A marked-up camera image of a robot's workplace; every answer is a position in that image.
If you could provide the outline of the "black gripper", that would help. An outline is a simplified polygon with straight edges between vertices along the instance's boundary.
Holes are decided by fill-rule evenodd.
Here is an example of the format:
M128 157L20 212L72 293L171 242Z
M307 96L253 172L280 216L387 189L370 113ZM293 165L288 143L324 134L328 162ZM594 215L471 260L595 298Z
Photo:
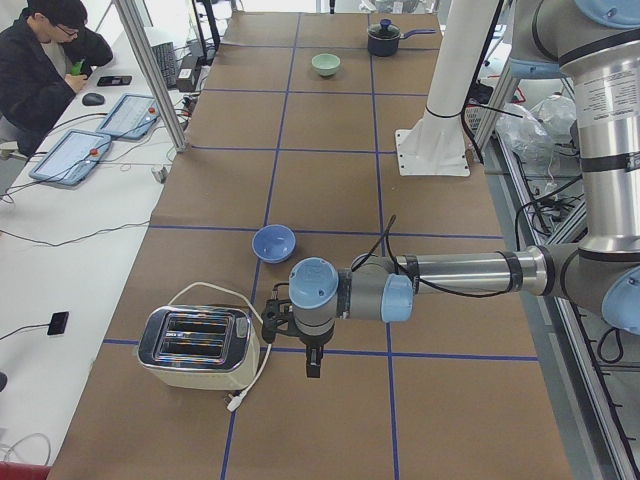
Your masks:
M268 344L273 344L277 335L298 338L306 345L306 376L320 378L323 346L332 339L333 327L321 334L304 333L296 324L292 302L289 299L267 300L261 318L263 320L262 339Z

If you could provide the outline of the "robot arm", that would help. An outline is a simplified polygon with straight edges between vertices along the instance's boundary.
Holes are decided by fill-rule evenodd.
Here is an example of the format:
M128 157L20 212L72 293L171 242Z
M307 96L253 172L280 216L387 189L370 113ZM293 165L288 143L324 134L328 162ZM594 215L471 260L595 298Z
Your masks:
M262 336L300 339L320 374L339 318L401 322L417 294L555 296L639 330L639 5L635 1L520 1L510 54L515 78L573 83L587 233L577 243L458 255L368 253L338 270L312 257L272 297Z

